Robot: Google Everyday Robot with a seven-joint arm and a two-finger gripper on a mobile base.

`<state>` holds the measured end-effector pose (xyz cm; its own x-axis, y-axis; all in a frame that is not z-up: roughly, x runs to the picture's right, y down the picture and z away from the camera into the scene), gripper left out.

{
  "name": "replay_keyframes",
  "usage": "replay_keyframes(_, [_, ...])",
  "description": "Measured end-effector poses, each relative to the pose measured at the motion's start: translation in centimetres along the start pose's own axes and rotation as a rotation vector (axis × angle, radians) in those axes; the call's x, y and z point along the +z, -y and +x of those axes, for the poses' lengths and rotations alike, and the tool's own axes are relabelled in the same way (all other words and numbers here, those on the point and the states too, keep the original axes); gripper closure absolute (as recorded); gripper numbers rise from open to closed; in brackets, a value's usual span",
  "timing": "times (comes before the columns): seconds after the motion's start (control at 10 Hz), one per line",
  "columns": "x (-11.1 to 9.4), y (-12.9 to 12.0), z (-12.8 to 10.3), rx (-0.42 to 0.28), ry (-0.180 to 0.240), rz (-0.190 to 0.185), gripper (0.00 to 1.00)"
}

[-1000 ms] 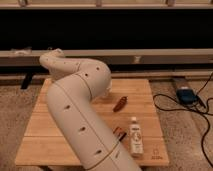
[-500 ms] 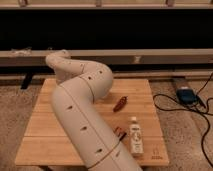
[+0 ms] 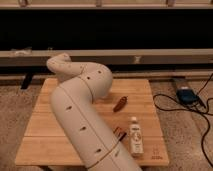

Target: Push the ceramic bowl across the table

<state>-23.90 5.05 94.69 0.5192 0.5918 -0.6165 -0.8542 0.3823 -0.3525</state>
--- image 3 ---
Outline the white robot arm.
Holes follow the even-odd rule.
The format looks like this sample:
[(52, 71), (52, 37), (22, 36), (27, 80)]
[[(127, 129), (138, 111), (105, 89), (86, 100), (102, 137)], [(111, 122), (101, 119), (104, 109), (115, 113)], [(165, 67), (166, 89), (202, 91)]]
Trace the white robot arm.
[(47, 60), (58, 86), (50, 97), (52, 112), (88, 171), (142, 171), (93, 107), (108, 95), (112, 73), (94, 62), (74, 62), (62, 53)]

